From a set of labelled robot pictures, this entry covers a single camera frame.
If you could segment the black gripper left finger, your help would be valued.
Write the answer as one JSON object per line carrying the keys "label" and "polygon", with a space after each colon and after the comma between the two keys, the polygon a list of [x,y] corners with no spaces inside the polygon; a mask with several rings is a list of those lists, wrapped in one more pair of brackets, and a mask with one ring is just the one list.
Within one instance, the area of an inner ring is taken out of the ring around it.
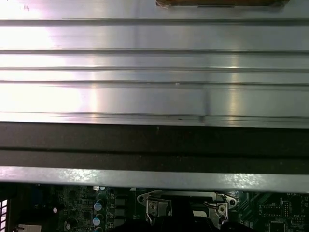
{"label": "black gripper left finger", "polygon": [[171,199],[172,216],[156,217],[151,225],[146,220],[135,219],[113,228],[113,232],[182,232],[183,231],[183,206],[182,198]]}

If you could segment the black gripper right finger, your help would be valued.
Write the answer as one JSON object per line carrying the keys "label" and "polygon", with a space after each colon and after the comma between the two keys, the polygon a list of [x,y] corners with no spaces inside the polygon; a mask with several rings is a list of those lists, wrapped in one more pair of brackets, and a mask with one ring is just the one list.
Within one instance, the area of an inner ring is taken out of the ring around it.
{"label": "black gripper right finger", "polygon": [[236,199],[230,196],[215,198],[190,198],[190,215],[193,228],[197,232],[250,232],[252,229],[229,217],[229,210],[237,206]]}

